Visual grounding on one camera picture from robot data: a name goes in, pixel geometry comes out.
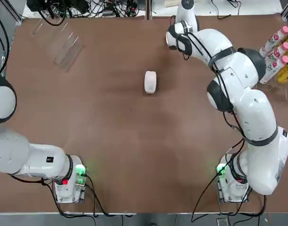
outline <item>bottle label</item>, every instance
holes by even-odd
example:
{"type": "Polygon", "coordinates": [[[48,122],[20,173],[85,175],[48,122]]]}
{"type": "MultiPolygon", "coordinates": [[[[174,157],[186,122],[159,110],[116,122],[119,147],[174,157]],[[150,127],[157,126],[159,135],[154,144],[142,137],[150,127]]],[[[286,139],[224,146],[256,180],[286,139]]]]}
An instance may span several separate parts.
{"type": "Polygon", "coordinates": [[[270,44],[274,44],[274,42],[278,39],[279,39],[279,35],[278,35],[278,32],[276,32],[268,41],[270,44]]]}
{"type": "Polygon", "coordinates": [[[275,55],[277,58],[280,57],[280,53],[279,53],[278,48],[276,48],[276,49],[274,50],[274,55],[275,55]]]}

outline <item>white object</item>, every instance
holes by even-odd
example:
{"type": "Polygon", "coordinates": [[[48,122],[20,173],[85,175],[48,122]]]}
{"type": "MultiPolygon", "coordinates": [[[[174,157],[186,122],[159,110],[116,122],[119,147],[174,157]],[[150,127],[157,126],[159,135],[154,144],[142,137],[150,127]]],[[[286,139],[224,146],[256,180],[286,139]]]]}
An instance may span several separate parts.
{"type": "Polygon", "coordinates": [[[266,67],[266,73],[265,73],[264,77],[260,80],[260,83],[262,83],[262,84],[267,83],[287,63],[288,63],[288,57],[283,56],[283,57],[277,59],[276,61],[274,61],[272,64],[268,65],[266,67]]]}
{"type": "Polygon", "coordinates": [[[16,107],[16,96],[12,89],[0,86],[0,119],[9,117],[16,107]]]}
{"type": "Polygon", "coordinates": [[[284,42],[282,45],[273,49],[265,58],[265,64],[268,66],[275,60],[282,57],[288,50],[288,42],[284,42]]]}
{"type": "Polygon", "coordinates": [[[0,126],[0,172],[18,172],[28,159],[29,152],[29,142],[25,137],[0,126]]]}
{"type": "MultiPolygon", "coordinates": [[[[231,157],[231,154],[227,154],[227,161],[229,161],[231,157]]],[[[225,156],[223,156],[217,167],[217,171],[224,167],[227,161],[225,160],[225,156]]],[[[231,169],[229,167],[226,167],[224,172],[218,176],[218,183],[220,186],[219,188],[222,190],[221,194],[224,202],[241,202],[248,190],[248,183],[242,184],[236,181],[233,178],[231,169]]]]}
{"type": "MultiPolygon", "coordinates": [[[[231,42],[219,31],[205,29],[195,32],[193,29],[193,35],[199,39],[201,45],[193,35],[189,34],[191,33],[189,25],[195,24],[193,21],[195,17],[190,16],[190,13],[194,13],[194,11],[192,9],[189,11],[178,9],[177,12],[184,15],[177,15],[176,17],[185,21],[179,21],[169,27],[166,40],[171,49],[176,49],[178,44],[180,52],[188,53],[188,55],[209,65],[211,63],[210,56],[202,45],[207,49],[211,58],[232,47],[231,42]]],[[[272,40],[267,43],[266,49],[275,46],[286,34],[287,29],[287,27],[283,27],[278,32],[279,34],[275,34],[272,40]]],[[[223,82],[214,78],[208,86],[207,96],[216,109],[227,111],[226,109],[230,108],[227,99],[229,95],[230,102],[247,138],[246,151],[234,158],[231,168],[227,167],[223,179],[219,179],[221,181],[220,186],[224,187],[222,189],[223,199],[226,202],[240,202],[249,185],[260,194],[269,195],[274,192],[288,156],[288,132],[278,127],[272,106],[266,95],[260,90],[252,89],[258,83],[260,75],[248,56],[254,54],[254,57],[259,57],[259,60],[262,60],[258,52],[243,49],[240,52],[226,51],[225,54],[222,54],[223,56],[215,60],[215,63],[221,72],[226,91],[223,82]]],[[[286,57],[279,58],[277,65],[274,65],[274,69],[270,72],[274,73],[276,69],[287,63],[288,58],[286,57]]],[[[220,165],[225,165],[225,162],[224,156],[220,165]]]]}
{"type": "MultiPolygon", "coordinates": [[[[82,162],[79,157],[76,155],[71,155],[73,160],[73,168],[76,169],[76,166],[82,162]]],[[[55,193],[57,196],[58,203],[71,203],[79,202],[80,199],[84,199],[85,196],[85,187],[75,185],[77,180],[76,171],[72,173],[71,178],[68,180],[67,184],[58,185],[55,183],[55,193]]]]}
{"type": "Polygon", "coordinates": [[[288,27],[283,26],[280,30],[278,30],[267,42],[264,46],[262,46],[259,50],[261,56],[266,57],[266,55],[275,48],[275,46],[286,36],[288,33],[288,27]]]}
{"type": "Polygon", "coordinates": [[[195,6],[194,0],[184,0],[184,1],[182,0],[178,5],[176,13],[176,23],[186,21],[188,25],[192,27],[191,32],[198,31],[198,24],[194,13],[194,6],[195,6]]]}
{"type": "Polygon", "coordinates": [[[144,79],[144,89],[148,94],[153,94],[157,87],[157,74],[156,72],[146,71],[144,79]]]}

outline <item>table surface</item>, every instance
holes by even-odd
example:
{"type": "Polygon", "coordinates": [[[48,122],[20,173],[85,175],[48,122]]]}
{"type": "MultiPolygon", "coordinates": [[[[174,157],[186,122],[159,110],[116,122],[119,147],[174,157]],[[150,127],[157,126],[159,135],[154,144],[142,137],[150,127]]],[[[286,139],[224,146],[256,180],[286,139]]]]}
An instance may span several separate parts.
{"type": "MultiPolygon", "coordinates": [[[[283,24],[279,15],[198,17],[200,27],[224,33],[235,47],[259,49],[283,24]]],[[[169,18],[68,20],[84,48],[66,73],[29,37],[36,19],[18,27],[7,78],[18,107],[6,126],[31,143],[53,144],[81,157],[97,195],[109,212],[192,212],[226,151],[240,140],[209,103],[214,74],[197,59],[168,50],[169,18]],[[144,93],[144,74],[156,71],[158,91],[144,93]]],[[[288,130],[288,100],[266,93],[277,121],[288,130]]],[[[252,193],[242,211],[258,212],[262,196],[252,193]]],[[[64,210],[92,212],[85,204],[64,210]]],[[[236,204],[223,205],[235,211],[236,204]]],[[[0,212],[56,212],[41,185],[0,174],[0,212]]],[[[215,186],[198,212],[218,212],[215,186]]],[[[288,161],[268,212],[288,212],[288,161]]]]}

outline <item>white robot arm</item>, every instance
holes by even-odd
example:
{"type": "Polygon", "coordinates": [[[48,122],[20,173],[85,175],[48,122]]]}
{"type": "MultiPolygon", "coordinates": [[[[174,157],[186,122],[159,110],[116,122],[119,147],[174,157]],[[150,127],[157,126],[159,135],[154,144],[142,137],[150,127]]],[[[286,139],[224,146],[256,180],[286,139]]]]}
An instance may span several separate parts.
{"type": "MultiPolygon", "coordinates": [[[[182,0],[176,21],[166,33],[166,42],[170,49],[201,60],[213,71],[217,66],[224,82],[218,77],[210,82],[208,99],[219,111],[229,112],[232,107],[243,129],[247,149],[219,177],[222,200],[240,202],[248,186],[260,194],[272,194],[288,156],[288,132],[277,125],[266,95],[252,89],[265,74],[264,58],[252,49],[236,51],[219,31],[198,31],[198,27],[194,0],[182,0]]],[[[224,156],[219,167],[231,156],[224,156]]]]}
{"type": "MultiPolygon", "coordinates": [[[[14,88],[0,75],[0,124],[16,110],[14,88]]],[[[22,135],[0,125],[0,172],[54,180],[58,202],[81,202],[86,169],[79,157],[53,145],[30,144],[22,135]]]]}

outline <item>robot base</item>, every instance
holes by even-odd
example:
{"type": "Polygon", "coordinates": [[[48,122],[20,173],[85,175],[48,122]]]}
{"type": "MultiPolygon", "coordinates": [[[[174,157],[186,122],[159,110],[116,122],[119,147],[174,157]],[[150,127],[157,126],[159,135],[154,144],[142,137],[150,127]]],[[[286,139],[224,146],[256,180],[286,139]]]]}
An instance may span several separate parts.
{"type": "MultiPolygon", "coordinates": [[[[227,154],[227,161],[229,161],[231,157],[231,154],[227,154]]],[[[226,165],[227,161],[224,155],[216,168],[216,173],[226,165]]],[[[242,202],[243,196],[247,193],[248,188],[248,183],[241,184],[233,178],[229,166],[226,166],[221,174],[216,177],[216,189],[219,202],[242,202]]]]}
{"type": "Polygon", "coordinates": [[[73,160],[73,172],[66,184],[55,184],[55,191],[58,203],[83,203],[85,199],[86,178],[79,176],[86,173],[86,168],[76,155],[71,155],[73,160]]]}

